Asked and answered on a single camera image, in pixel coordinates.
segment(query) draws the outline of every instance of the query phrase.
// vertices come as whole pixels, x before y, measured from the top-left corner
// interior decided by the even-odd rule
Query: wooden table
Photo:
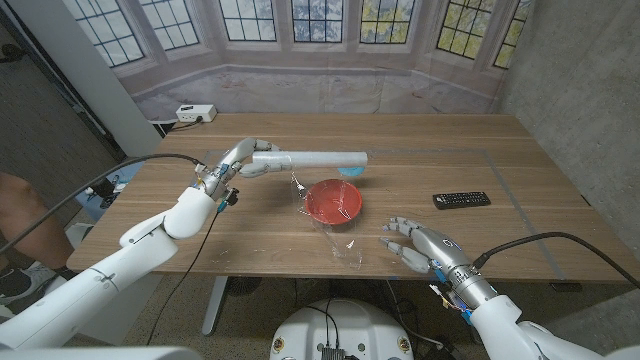
[[[325,237],[296,212],[291,173],[236,176],[240,201],[222,213],[193,273],[212,275],[420,278],[378,242],[381,227],[398,215],[438,229],[474,259],[483,251],[536,232],[565,231],[589,241],[636,277],[640,263],[581,197],[531,135],[506,115],[219,114],[213,123],[167,136],[157,152],[203,159],[245,137],[291,151],[367,151],[369,166],[346,178],[363,197],[355,239],[357,267],[332,255]],[[69,259],[85,269],[119,249],[131,226],[175,204],[193,178],[193,165],[178,159],[147,161],[95,229]],[[339,177],[335,169],[296,171],[303,184]],[[440,211],[435,193],[485,191],[492,205]],[[157,271],[182,273],[205,238],[179,241],[180,251]],[[409,245],[402,236],[390,236]],[[530,243],[495,255],[483,268],[489,279],[623,281],[597,256],[565,239]]]

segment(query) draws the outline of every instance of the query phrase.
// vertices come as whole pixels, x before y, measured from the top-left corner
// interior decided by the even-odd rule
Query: person
[[[0,172],[0,232],[10,241],[47,212],[42,198],[26,180]],[[73,246],[54,217],[48,218],[14,246],[36,260],[22,269],[0,255],[0,305],[22,311],[44,293],[57,275],[70,280],[77,273],[66,266]]]

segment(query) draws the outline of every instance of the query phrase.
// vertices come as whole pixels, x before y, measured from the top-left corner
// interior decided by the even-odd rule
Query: red bowl
[[[362,195],[352,184],[338,179],[321,181],[311,187],[304,206],[315,220],[341,225],[353,220],[362,209]]]

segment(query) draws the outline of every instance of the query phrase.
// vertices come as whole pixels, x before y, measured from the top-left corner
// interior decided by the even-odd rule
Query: electrical outlet
[[[198,116],[202,116],[202,122],[211,122],[217,113],[213,105],[182,105],[176,111],[180,122],[194,122]]]

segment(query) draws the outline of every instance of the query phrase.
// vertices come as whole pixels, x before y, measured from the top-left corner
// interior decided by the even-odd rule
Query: window
[[[342,42],[342,0],[291,0],[295,42]]]
[[[438,49],[475,59],[494,3],[495,0],[451,0],[440,30]]]
[[[144,57],[115,0],[64,0],[64,4],[109,67]]]
[[[524,22],[527,20],[527,15],[529,14],[529,5],[531,5],[531,0],[520,0],[518,3],[516,12],[513,14],[513,18],[511,19],[509,30],[504,37],[502,46],[500,46],[498,57],[496,57],[496,61],[494,63],[495,66],[503,69],[509,68],[511,56],[513,55],[513,51],[516,49],[518,38],[520,38]]]
[[[184,0],[139,0],[165,50],[198,43]]]
[[[271,0],[220,0],[230,41],[276,41]]]
[[[364,0],[360,42],[404,44],[407,42],[414,0]]]

